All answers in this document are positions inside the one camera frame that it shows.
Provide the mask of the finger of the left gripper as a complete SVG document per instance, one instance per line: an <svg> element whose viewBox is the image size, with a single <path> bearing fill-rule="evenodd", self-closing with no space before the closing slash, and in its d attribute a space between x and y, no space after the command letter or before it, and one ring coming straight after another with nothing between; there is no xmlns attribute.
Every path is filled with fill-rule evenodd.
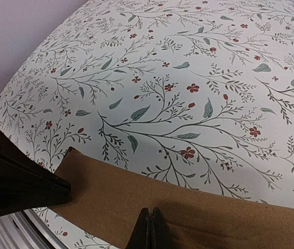
<svg viewBox="0 0 294 249"><path fill-rule="evenodd" d="M0 217L71 201L71 184L27 157L0 130Z"/></svg>

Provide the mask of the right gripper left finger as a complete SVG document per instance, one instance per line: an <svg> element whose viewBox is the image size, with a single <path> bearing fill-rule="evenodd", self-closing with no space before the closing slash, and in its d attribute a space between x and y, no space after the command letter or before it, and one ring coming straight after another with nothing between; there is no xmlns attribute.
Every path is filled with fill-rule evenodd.
<svg viewBox="0 0 294 249"><path fill-rule="evenodd" d="M149 209L144 207L137 218L125 249L149 249L151 247L151 218Z"/></svg>

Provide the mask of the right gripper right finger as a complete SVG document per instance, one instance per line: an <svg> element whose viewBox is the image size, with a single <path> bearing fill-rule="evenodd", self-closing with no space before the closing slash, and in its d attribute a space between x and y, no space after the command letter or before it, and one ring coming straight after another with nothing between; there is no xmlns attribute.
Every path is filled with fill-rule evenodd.
<svg viewBox="0 0 294 249"><path fill-rule="evenodd" d="M153 209L151 217L151 248L176 249L166 220L157 207Z"/></svg>

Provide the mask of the brown cardboard box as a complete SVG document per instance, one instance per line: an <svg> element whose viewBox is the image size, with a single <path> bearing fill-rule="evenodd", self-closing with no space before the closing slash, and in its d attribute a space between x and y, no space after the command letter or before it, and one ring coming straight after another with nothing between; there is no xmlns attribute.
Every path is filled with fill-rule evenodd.
<svg viewBox="0 0 294 249"><path fill-rule="evenodd" d="M159 208L177 248L294 248L294 209L165 183L70 148L55 171L72 202L53 211L118 248L143 208Z"/></svg>

